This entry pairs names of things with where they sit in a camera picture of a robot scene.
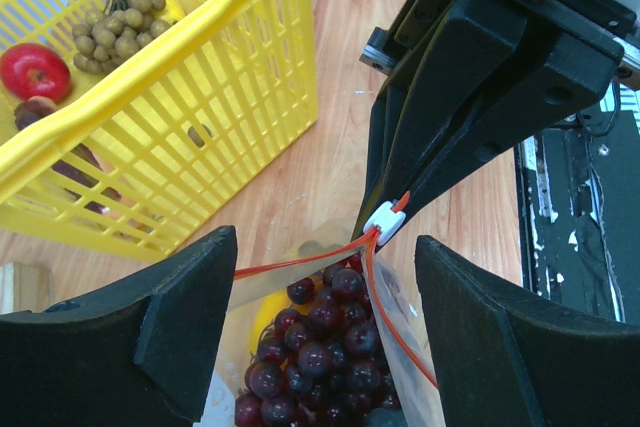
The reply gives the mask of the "clear zip bag orange zipper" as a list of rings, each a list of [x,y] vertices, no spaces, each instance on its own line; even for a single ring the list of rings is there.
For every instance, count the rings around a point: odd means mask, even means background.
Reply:
[[[329,221],[279,263],[235,273],[203,425],[442,424],[418,312],[377,256],[408,203],[383,203],[356,239]]]

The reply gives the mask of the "orange mango toy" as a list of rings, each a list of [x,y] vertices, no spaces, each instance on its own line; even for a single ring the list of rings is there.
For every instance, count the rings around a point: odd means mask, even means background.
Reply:
[[[300,313],[300,307],[293,304],[285,290],[279,290],[264,297],[260,303],[251,327],[248,347],[256,352],[263,331],[274,321],[276,315],[285,308],[293,308]]]

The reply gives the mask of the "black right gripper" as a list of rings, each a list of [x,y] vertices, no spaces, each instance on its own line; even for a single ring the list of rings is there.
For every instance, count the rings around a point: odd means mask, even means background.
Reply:
[[[639,0],[515,1],[576,36],[610,39],[594,47],[566,32],[525,32],[525,17],[499,0],[406,0],[360,57],[388,75],[419,42],[372,105],[354,237],[384,202],[407,195],[414,217],[496,156],[595,104],[618,65],[616,80],[638,81]]]

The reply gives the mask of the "dark purple grape bunch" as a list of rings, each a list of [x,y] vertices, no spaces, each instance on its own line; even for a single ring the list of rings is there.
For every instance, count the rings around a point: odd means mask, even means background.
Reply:
[[[361,255],[284,290],[300,313],[281,310],[250,352],[235,425],[404,425]]]

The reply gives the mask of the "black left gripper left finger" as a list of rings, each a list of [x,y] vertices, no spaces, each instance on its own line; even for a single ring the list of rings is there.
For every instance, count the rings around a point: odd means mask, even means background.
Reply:
[[[238,254],[222,226],[41,313],[1,318],[5,426],[190,426],[214,372]]]

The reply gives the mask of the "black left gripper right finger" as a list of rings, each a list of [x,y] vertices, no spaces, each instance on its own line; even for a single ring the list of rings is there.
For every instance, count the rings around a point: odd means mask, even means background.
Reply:
[[[415,270],[447,425],[638,425],[637,326],[545,299],[431,236]]]

